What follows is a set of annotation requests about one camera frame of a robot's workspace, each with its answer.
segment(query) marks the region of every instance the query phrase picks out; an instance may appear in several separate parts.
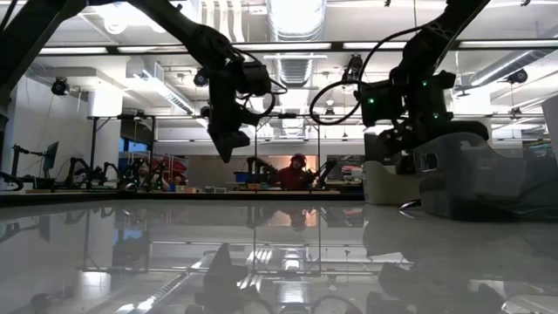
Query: plastic container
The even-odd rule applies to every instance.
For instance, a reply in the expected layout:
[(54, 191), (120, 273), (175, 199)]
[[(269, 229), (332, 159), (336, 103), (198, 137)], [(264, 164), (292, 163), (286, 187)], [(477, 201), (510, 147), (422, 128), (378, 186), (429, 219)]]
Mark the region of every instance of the plastic container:
[(235, 172), (235, 176), (236, 176), (236, 182), (237, 183), (246, 183), (248, 181), (248, 172), (245, 171), (236, 171)]
[(552, 149), (503, 157), (473, 133), (440, 136), (413, 150), (426, 212), (455, 220), (558, 218)]

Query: reflective table surface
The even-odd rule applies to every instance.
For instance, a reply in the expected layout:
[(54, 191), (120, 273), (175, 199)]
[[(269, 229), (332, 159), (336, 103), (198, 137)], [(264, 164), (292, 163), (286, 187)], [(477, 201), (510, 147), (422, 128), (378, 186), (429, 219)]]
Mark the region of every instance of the reflective table surface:
[(0, 258), (0, 314), (500, 313), (516, 295), (558, 295), (553, 223), (359, 201), (3, 209)]

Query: window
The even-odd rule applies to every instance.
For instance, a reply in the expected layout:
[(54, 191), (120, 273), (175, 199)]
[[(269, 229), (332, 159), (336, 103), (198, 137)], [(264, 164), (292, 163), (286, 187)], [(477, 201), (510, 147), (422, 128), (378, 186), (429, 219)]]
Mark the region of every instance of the window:
[(128, 152), (146, 152), (147, 145), (130, 140), (128, 144)]

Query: metal bracket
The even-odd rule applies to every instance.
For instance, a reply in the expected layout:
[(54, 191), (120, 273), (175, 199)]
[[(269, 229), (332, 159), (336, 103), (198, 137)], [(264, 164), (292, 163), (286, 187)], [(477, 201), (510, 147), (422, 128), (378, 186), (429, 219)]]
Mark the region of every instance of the metal bracket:
[(105, 126), (105, 124), (106, 124), (108, 121), (110, 121), (110, 120), (111, 120), (111, 118), (106, 119), (106, 120), (103, 122), (103, 124), (101, 124), (101, 125), (95, 130), (95, 132), (100, 131), (100, 129), (102, 129), (103, 126)]

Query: computer monitor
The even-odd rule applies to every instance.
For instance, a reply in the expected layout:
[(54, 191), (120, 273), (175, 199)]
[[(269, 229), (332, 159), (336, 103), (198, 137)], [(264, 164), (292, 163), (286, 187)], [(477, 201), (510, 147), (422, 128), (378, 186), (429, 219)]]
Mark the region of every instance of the computer monitor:
[(47, 173), (54, 168), (54, 161), (56, 160), (56, 153), (58, 151), (58, 142), (50, 144), (44, 153), (43, 171)]

